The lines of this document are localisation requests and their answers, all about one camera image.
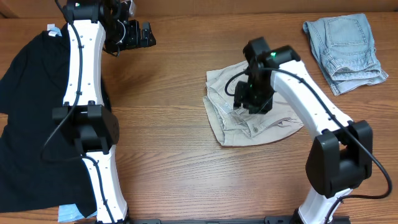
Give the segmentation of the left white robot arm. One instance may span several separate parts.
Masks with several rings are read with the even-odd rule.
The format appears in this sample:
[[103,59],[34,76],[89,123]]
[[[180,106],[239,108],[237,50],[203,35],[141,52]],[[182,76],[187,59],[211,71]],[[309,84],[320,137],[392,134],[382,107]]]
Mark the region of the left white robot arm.
[[63,105],[52,119],[77,150],[88,171],[96,202],[97,223],[131,223],[116,168],[119,121],[105,107],[101,57],[123,50],[152,47],[148,22],[132,19],[133,1],[67,1],[61,8],[70,40],[70,67]]

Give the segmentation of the beige shorts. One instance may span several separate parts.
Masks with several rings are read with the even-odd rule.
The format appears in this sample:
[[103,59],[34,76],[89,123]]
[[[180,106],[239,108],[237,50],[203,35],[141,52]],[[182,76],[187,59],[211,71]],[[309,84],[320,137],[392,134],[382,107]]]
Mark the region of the beige shorts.
[[207,95],[203,97],[208,120],[217,141],[222,146],[253,146],[286,138],[303,127],[300,118],[278,93],[272,109],[266,114],[250,114],[247,109],[233,108],[233,97],[224,87],[227,81],[247,68],[240,62],[206,73]]

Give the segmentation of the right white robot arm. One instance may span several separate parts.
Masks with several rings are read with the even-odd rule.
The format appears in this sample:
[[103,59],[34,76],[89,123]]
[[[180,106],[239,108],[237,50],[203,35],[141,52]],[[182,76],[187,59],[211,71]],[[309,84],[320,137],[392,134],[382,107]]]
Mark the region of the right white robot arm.
[[271,216],[265,223],[349,223],[334,212],[372,174],[373,131],[366,121],[354,122],[340,111],[308,74],[289,45],[271,50],[262,39],[250,41],[243,54],[248,80],[238,82],[234,107],[251,114],[273,110],[280,94],[312,137],[305,171],[311,188],[291,216]]

